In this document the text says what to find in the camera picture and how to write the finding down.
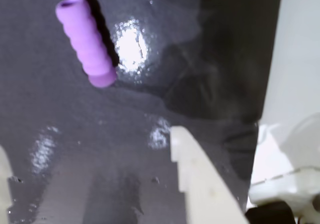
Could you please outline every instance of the wet surface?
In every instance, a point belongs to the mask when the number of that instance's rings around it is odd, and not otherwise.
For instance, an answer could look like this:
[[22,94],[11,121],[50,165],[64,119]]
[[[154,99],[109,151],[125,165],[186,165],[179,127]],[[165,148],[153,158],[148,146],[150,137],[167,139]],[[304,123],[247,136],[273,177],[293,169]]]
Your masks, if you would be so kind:
[[0,0],[10,221],[185,224],[172,125],[191,131],[244,208],[279,0],[99,0],[119,59],[108,89],[82,72],[59,1]]

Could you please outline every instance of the white plastic part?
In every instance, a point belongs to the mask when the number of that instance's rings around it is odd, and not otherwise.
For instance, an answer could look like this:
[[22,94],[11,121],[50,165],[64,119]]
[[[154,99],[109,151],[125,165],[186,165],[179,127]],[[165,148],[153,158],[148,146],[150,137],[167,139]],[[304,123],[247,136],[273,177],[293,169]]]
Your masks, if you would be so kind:
[[12,177],[12,170],[4,149],[0,146],[0,224],[7,224],[8,208],[12,205],[8,178]]
[[313,223],[320,223],[311,205],[320,193],[319,7],[320,0],[281,0],[249,192],[255,204],[281,199]]
[[184,127],[170,132],[171,160],[178,165],[179,190],[185,193],[188,224],[248,224],[213,164]]

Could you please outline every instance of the water droplet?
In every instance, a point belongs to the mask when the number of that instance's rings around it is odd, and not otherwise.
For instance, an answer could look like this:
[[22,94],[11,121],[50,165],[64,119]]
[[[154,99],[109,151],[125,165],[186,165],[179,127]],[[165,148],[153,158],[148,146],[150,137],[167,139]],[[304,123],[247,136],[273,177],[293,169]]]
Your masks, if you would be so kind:
[[16,177],[16,176],[12,176],[11,179],[16,182],[16,183],[24,183],[22,179]]
[[152,182],[152,183],[157,183],[157,184],[159,184],[159,183],[160,183],[160,180],[159,180],[158,177],[153,177],[153,178],[151,179],[151,182]]

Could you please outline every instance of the wet gray surface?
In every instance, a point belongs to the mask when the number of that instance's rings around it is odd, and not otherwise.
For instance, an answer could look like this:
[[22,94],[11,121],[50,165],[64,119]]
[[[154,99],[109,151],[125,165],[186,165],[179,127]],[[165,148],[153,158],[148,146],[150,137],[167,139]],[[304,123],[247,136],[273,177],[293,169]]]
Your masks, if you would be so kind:
[[120,59],[102,90],[59,1],[0,0],[0,144],[19,178],[10,221],[185,224],[171,125],[191,131],[244,208],[279,0],[99,0]]

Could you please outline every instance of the purple silicone grip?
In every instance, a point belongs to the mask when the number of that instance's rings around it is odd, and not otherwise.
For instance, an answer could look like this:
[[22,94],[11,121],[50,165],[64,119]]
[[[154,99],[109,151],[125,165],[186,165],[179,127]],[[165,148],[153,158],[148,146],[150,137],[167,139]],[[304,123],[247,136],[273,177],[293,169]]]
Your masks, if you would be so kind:
[[82,63],[83,70],[95,87],[107,87],[117,78],[115,68],[102,41],[96,21],[86,0],[63,0],[55,13],[65,34]]

